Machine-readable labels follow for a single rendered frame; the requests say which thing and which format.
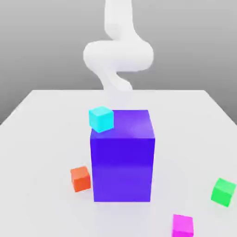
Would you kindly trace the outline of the small orange cube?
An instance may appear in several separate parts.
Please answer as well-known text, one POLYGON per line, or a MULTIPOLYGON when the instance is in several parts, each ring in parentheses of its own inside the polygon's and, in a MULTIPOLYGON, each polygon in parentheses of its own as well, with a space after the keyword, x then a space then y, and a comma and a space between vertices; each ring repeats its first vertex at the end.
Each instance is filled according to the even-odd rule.
POLYGON ((90 174, 86 166, 73 168, 70 170, 71 182, 75 192, 80 192, 91 188, 90 174))

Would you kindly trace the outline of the large purple box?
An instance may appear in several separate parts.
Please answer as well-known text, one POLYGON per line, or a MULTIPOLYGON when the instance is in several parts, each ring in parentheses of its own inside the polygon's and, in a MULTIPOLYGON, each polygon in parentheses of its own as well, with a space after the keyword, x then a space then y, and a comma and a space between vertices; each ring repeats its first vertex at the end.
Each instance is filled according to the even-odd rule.
POLYGON ((155 135, 148 110, 115 110, 114 128, 91 131, 95 202, 149 202, 155 135))

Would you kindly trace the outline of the small magenta cube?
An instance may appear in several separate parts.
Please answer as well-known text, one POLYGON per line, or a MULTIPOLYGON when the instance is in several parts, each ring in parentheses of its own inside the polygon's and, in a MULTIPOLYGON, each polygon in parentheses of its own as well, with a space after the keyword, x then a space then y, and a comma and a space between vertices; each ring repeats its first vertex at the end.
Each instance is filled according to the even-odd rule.
POLYGON ((193 237, 193 218, 183 215, 173 215, 172 237, 193 237))

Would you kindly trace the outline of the small cyan cube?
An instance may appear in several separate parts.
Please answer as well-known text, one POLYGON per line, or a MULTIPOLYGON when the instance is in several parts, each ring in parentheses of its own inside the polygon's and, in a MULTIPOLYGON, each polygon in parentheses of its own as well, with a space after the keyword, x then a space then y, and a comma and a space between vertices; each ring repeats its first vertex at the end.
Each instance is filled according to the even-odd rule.
POLYGON ((89 110, 89 125, 97 133, 101 133, 114 128, 113 110, 99 106, 89 110))

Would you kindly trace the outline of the small green cube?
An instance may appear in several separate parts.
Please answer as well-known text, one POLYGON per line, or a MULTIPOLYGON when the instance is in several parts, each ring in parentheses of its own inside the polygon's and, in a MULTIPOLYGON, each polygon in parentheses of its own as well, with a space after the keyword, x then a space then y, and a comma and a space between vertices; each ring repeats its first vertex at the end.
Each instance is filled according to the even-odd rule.
POLYGON ((236 184, 222 178, 216 181, 211 195, 211 200, 228 207, 236 189, 236 184))

